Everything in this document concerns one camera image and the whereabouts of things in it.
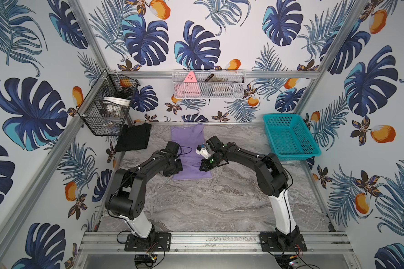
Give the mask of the purple t-shirt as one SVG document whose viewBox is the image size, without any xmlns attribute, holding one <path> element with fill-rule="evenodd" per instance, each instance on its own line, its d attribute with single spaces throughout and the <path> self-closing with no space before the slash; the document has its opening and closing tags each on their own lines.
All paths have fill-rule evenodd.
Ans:
<svg viewBox="0 0 404 269">
<path fill-rule="evenodd" d="M 177 142 L 183 153 L 180 156 L 183 171 L 173 176 L 173 180 L 200 180 L 212 178 L 211 172 L 200 171 L 203 157 L 196 153 L 199 145 L 204 143 L 204 126 L 172 127 L 171 140 Z"/>
</svg>

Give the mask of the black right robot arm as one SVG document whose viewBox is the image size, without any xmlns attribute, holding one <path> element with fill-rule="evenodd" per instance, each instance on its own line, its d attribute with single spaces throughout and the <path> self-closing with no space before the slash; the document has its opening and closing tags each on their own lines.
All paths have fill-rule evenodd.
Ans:
<svg viewBox="0 0 404 269">
<path fill-rule="evenodd" d="M 256 174 L 260 190 L 268 196 L 276 220 L 277 238 L 287 243 L 297 240 L 299 228 L 288 200 L 289 175 L 274 153 L 257 154 L 237 146 L 222 143 L 217 136 L 198 145 L 195 152 L 202 156 L 200 171 L 211 171 L 230 162 L 243 165 Z"/>
</svg>

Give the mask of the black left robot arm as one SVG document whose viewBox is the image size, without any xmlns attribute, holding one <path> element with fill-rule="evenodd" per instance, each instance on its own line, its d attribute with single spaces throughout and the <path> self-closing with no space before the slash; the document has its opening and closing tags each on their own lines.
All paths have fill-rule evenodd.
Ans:
<svg viewBox="0 0 404 269">
<path fill-rule="evenodd" d="M 133 236 L 147 239 L 154 232 L 144 213 L 147 183 L 157 174 L 169 178 L 182 172 L 181 153 L 181 146 L 169 141 L 166 148 L 155 151 L 142 164 L 118 171 L 105 208 L 111 217 L 124 221 Z"/>
</svg>

